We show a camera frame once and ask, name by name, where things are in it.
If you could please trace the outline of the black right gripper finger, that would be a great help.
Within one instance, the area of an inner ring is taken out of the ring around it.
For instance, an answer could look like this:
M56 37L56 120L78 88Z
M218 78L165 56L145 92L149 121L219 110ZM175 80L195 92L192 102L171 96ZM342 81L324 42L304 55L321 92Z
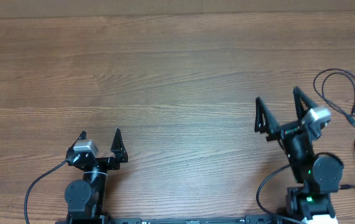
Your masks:
M297 118L301 121L310 109L318 107L318 105L310 99L298 86L293 89L293 97L295 101L295 109Z
M270 112L266 104L260 97L256 98L256 118L254 131L258 133L274 133L279 126L279 123Z

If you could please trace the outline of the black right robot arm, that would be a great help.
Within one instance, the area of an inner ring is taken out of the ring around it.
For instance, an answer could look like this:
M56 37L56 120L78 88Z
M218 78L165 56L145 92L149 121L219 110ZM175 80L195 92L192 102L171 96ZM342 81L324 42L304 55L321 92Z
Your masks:
M264 185L279 172L291 169L298 184L287 188L286 206L279 212L261 207L267 215L265 223L337 223L331 194L339 191L344 163L329 152L315 153L313 142L321 138L321 131L331 121L328 108L316 104L295 87L293 89L297 120L279 124L261 98L256 98L254 131L266 134L267 141L277 141L288 164L267 176Z

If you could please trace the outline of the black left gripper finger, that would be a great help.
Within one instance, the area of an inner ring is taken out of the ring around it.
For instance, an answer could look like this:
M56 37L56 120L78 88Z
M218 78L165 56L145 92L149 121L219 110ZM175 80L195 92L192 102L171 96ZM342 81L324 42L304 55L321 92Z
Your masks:
M122 141L121 130L119 128L116 129L113 143L111 145L111 152L119 163L128 162L128 154Z
M78 136L77 140L67 149L67 154L73 151L73 148L78 141L85 140L86 137L87 137L86 131L82 131Z

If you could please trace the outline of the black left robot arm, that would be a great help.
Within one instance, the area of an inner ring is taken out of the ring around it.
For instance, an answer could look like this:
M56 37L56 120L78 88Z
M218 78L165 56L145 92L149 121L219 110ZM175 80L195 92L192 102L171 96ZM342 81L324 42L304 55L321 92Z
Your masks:
M93 140L86 138L85 131L68 148L66 163L82 170L83 177L74 180L65 189L67 223L114 223L111 216L103 211L103 205L108 171L119 170L122 163L128 162L120 129L115 132L110 151L113 156L98 157L98 148Z

